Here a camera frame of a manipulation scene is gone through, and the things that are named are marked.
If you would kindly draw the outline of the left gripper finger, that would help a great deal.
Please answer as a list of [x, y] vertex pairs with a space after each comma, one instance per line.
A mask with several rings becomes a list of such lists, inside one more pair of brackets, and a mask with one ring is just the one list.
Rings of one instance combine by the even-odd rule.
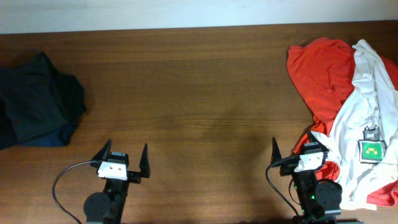
[[142, 150], [139, 168], [140, 168], [141, 177], [149, 179], [150, 178], [150, 164], [149, 164], [147, 143], [145, 143], [144, 148]]
[[106, 161], [111, 150], [112, 140], [108, 139], [105, 145], [93, 156], [93, 161]]

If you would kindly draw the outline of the dark folded clothes pile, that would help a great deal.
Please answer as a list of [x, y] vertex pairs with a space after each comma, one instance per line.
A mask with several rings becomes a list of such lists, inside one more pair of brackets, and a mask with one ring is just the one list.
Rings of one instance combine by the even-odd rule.
[[1, 68], [1, 149], [67, 146], [85, 111], [80, 82], [60, 73], [45, 53]]

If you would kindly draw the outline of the red t-shirt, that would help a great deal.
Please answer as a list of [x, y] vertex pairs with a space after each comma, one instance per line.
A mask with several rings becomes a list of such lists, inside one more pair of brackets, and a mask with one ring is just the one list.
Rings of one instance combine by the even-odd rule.
[[[397, 90], [397, 65], [380, 56]], [[336, 115], [354, 90], [354, 49], [343, 40], [322, 37], [305, 47], [290, 46], [287, 59], [289, 76], [313, 113], [314, 125], [310, 131], [329, 135]], [[326, 162], [319, 179], [337, 180], [340, 168], [335, 162]], [[382, 187], [367, 197], [367, 203], [393, 207], [397, 205], [397, 181]]]

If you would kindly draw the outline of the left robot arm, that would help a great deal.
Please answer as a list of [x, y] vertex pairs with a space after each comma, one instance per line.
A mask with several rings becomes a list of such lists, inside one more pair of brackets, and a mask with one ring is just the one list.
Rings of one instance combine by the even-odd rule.
[[148, 147], [145, 144], [139, 163], [139, 171], [130, 171], [129, 156], [123, 152], [111, 151], [112, 141], [93, 157], [92, 167], [99, 178], [105, 180], [104, 189], [91, 194], [84, 202], [83, 211], [87, 223], [115, 223], [122, 220], [124, 205], [130, 184], [140, 184], [150, 177]]

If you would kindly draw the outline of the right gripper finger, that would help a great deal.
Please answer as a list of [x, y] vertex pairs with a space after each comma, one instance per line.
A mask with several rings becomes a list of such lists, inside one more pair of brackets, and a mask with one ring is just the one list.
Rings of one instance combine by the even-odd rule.
[[307, 133], [310, 142], [316, 142], [321, 148], [326, 148], [323, 143], [323, 134], [316, 131], [309, 131]]
[[271, 155], [271, 165], [277, 164], [282, 160], [282, 156], [277, 144], [275, 137], [272, 138], [272, 155]]

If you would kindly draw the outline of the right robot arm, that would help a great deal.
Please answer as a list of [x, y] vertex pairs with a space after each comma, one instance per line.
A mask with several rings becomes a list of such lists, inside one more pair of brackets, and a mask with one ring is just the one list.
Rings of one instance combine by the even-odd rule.
[[272, 184], [269, 175], [266, 179], [276, 193], [292, 208], [293, 223], [336, 223], [341, 214], [342, 186], [330, 179], [319, 179], [316, 171], [326, 163], [329, 149], [312, 133], [308, 133], [309, 143], [301, 146], [299, 154], [283, 158], [276, 138], [272, 138], [271, 163], [266, 172], [278, 167], [280, 176], [291, 176], [302, 212], [299, 211]]

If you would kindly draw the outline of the white printed t-shirt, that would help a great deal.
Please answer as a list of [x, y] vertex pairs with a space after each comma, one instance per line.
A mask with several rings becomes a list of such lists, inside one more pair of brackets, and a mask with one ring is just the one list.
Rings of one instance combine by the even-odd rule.
[[367, 197], [397, 181], [397, 90], [384, 62], [365, 40], [353, 48], [354, 90], [329, 135], [312, 134], [328, 148], [328, 161], [338, 165], [340, 207], [374, 210]]

